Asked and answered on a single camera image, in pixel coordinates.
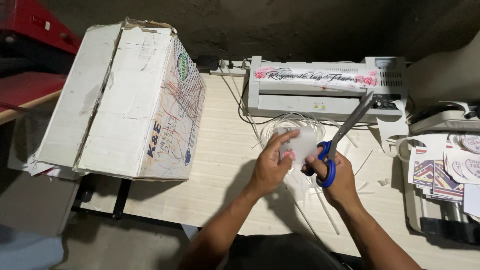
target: person's left hand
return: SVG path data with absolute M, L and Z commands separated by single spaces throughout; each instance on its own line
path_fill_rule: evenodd
M 280 161 L 280 146 L 299 134 L 300 130 L 294 130 L 281 136 L 278 133 L 272 136 L 266 148 L 257 159 L 252 179 L 250 179 L 246 189 L 254 192 L 258 198 L 261 198 L 272 193 L 282 183 L 283 178 L 292 168 L 292 157 L 287 154 Z

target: white cardboard box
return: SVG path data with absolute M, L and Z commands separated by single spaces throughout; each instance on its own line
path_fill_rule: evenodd
M 37 160 L 133 180 L 188 180 L 205 90 L 171 26 L 91 27 Z

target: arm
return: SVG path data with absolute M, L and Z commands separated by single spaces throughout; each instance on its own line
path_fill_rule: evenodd
M 327 167 L 323 162 L 312 156 L 306 161 L 308 165 L 304 170 L 311 166 L 321 178 L 326 177 Z M 361 204 L 350 161 L 337 152 L 335 164 L 335 181 L 329 188 L 324 189 L 324 194 L 347 226 L 367 268 L 421 270 Z
M 260 154 L 253 169 L 252 178 L 224 210 L 208 223 L 190 244 L 179 269 L 215 269 L 227 254 L 240 228 L 257 201 L 272 193 L 290 170 L 292 159 L 284 157 L 280 162 L 280 146 L 298 136 L 291 131 L 281 136 L 275 134 Z

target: dark wall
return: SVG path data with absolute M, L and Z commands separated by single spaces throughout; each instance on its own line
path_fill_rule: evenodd
M 46 0 L 78 36 L 129 16 L 174 26 L 192 58 L 360 61 L 459 49 L 480 29 L 479 0 Z

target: wooden desk surface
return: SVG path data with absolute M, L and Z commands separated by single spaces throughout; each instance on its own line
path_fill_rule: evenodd
M 252 127 L 238 117 L 238 104 L 232 95 L 238 99 L 237 91 L 230 77 L 205 74 L 204 78 L 207 97 L 190 180 L 184 183 L 134 181 L 124 213 L 202 227 L 249 181 L 260 149 L 252 149 L 257 143 Z M 236 78 L 239 87 L 243 86 L 243 79 Z M 330 139 L 337 131 L 334 127 L 325 128 L 325 139 Z M 351 161 L 354 172 L 373 150 L 356 180 L 357 184 L 370 183 L 362 191 L 375 194 L 360 195 L 360 198 L 387 233 L 424 269 L 480 269 L 480 252 L 471 246 L 445 242 L 439 247 L 430 244 L 424 236 L 409 232 L 402 195 L 401 162 L 386 156 L 370 131 L 354 130 L 349 134 L 359 148 L 344 138 L 337 150 Z M 385 178 L 392 184 L 382 187 L 377 181 Z M 261 199 L 240 234 L 299 232 L 312 237 L 310 228 L 287 192 L 280 190 L 278 196 Z M 299 205 L 323 243 L 332 251 L 359 256 L 345 225 L 332 207 L 328 206 L 340 235 L 335 233 L 317 195 L 307 195 Z

